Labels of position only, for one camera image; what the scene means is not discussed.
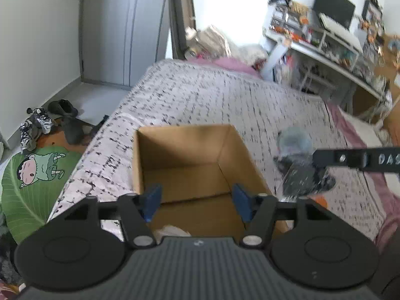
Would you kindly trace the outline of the white soft block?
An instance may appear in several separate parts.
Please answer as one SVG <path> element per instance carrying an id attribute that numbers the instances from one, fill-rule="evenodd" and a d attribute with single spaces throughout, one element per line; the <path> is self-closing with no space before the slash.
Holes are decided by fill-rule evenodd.
<path id="1" fill-rule="evenodd" d="M 156 229 L 153 231 L 153 235 L 156 242 L 159 244 L 163 238 L 172 237 L 191 237 L 191 234 L 179 227 L 173 225 L 164 225 L 161 229 Z"/>

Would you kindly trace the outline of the white keyboard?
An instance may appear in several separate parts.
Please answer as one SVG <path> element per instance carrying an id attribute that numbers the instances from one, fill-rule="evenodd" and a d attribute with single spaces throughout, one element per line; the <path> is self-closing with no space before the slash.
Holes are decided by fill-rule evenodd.
<path id="1" fill-rule="evenodd" d="M 333 35 L 339 37 L 357 51 L 361 52 L 363 50 L 359 39 L 348 29 L 343 27 L 343 25 L 339 24 L 324 13 L 319 13 L 319 20 L 326 31 L 329 31 Z"/>

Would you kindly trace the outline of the black computer monitor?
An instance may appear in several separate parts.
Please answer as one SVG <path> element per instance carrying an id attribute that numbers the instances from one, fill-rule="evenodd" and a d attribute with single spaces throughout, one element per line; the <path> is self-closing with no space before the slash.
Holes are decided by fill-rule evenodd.
<path id="1" fill-rule="evenodd" d="M 316 14 L 325 14 L 345 29 L 349 29 L 355 12 L 355 5 L 349 0 L 314 0 Z"/>

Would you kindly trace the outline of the grey door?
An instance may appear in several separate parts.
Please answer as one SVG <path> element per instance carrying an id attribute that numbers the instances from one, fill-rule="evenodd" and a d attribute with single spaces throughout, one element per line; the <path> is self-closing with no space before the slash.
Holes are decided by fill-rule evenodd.
<path id="1" fill-rule="evenodd" d="M 166 55 L 168 0 L 81 0 L 79 59 L 84 82 L 133 87 Z"/>

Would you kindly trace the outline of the clear plastic jar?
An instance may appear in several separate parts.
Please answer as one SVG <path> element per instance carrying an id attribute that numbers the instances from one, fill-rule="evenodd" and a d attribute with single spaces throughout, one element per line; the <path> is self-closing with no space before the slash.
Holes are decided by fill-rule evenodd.
<path id="1" fill-rule="evenodd" d="M 184 56 L 187 60 L 204 58 L 205 49 L 200 44 L 197 36 L 197 30 L 191 27 L 186 27 L 186 50 Z"/>

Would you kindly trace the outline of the brown cardboard box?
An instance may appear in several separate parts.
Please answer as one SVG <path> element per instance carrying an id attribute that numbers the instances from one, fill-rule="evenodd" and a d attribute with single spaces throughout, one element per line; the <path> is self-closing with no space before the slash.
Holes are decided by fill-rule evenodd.
<path id="1" fill-rule="evenodd" d="M 232 125 L 141 127 L 133 133 L 133 190 L 162 187 L 152 231 L 173 226 L 191 236 L 231 236 L 245 224 L 231 197 L 235 184 L 251 194 L 270 192 Z"/>

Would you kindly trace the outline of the white desk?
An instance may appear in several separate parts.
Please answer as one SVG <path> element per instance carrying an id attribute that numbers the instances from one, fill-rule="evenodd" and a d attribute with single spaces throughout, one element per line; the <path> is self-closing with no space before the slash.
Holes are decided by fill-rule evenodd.
<path id="1" fill-rule="evenodd" d="M 333 90 L 331 101 L 346 104 L 353 100 L 357 88 L 361 88 L 377 100 L 381 100 L 385 96 L 383 92 L 376 91 L 371 85 L 368 85 L 340 65 L 327 59 L 313 46 L 309 47 L 305 43 L 292 41 L 285 35 L 267 28 L 263 28 L 263 36 L 270 44 L 268 60 L 260 71 L 262 78 L 265 80 L 271 78 L 274 67 L 276 67 L 279 60 L 281 60 L 287 52 L 295 52 L 304 59 L 307 65 L 318 65 L 331 74 L 332 82 L 326 81 L 325 79 L 322 80 L 323 85 Z"/>

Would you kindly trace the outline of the grey white sneakers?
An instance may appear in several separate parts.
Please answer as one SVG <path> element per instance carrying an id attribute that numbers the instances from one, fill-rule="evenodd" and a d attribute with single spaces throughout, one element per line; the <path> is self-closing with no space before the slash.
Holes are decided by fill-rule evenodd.
<path id="1" fill-rule="evenodd" d="M 44 108 L 27 108 L 28 118 L 20 125 L 20 148 L 24 155 L 32 153 L 37 147 L 37 140 L 48 135 L 56 127 L 55 121 Z"/>

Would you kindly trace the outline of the leaning framed board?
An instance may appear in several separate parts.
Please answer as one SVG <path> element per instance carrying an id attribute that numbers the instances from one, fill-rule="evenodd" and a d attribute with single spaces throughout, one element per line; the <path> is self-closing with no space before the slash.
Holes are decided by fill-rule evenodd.
<path id="1" fill-rule="evenodd" d="M 193 0 L 169 0 L 169 25 L 173 58 L 184 60 L 189 48 L 186 29 L 197 29 Z"/>

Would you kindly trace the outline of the blue plush toy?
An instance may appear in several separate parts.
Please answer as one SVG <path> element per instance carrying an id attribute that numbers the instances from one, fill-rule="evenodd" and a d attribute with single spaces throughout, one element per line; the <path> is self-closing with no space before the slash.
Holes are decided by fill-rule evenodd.
<path id="1" fill-rule="evenodd" d="M 278 133 L 276 144 L 278 158 L 287 157 L 310 157 L 314 148 L 312 140 L 300 127 L 288 127 Z"/>

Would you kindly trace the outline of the dark slippers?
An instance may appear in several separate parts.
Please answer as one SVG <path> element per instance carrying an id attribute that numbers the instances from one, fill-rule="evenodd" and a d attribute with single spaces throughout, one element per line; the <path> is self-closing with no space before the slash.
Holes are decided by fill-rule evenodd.
<path id="1" fill-rule="evenodd" d="M 48 111 L 62 117 L 77 117 L 78 110 L 66 99 L 51 101 L 47 107 Z"/>

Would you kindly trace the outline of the hamburger plush toy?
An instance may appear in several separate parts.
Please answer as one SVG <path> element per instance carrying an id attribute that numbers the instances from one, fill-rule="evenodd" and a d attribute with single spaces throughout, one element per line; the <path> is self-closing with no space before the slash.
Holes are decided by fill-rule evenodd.
<path id="1" fill-rule="evenodd" d="M 323 207 L 324 209 L 328 208 L 328 202 L 326 201 L 325 197 L 322 195 L 312 195 L 308 197 L 312 202 L 318 204 L 319 206 Z"/>

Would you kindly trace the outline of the black fabric pouch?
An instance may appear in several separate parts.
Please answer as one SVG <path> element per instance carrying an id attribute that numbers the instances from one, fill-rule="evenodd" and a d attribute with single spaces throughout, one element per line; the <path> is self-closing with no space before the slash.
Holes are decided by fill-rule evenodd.
<path id="1" fill-rule="evenodd" d="M 336 179 L 326 167 L 313 164 L 310 154 L 288 154 L 274 157 L 274 164 L 283 176 L 282 194 L 286 199 L 297 199 L 330 191 Z"/>

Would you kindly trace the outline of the green cartoon floor mat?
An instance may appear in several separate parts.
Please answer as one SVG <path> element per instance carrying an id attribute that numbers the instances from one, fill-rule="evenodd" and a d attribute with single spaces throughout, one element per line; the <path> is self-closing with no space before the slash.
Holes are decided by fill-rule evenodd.
<path id="1" fill-rule="evenodd" d="M 44 226 L 81 154 L 48 146 L 16 154 L 1 179 L 1 206 L 16 243 Z"/>

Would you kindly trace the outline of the black white patterned blanket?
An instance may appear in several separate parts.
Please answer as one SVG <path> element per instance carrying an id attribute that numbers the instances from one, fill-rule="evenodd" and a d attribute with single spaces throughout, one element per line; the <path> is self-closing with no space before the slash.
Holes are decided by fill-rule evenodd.
<path id="1" fill-rule="evenodd" d="M 87 195 L 112 201 L 133 187 L 133 135 L 142 126 L 233 125 L 280 197 L 278 133 L 300 127 L 315 148 L 381 146 L 374 129 L 321 98 L 213 66 L 164 60 L 150 67 L 87 147 L 51 211 Z"/>

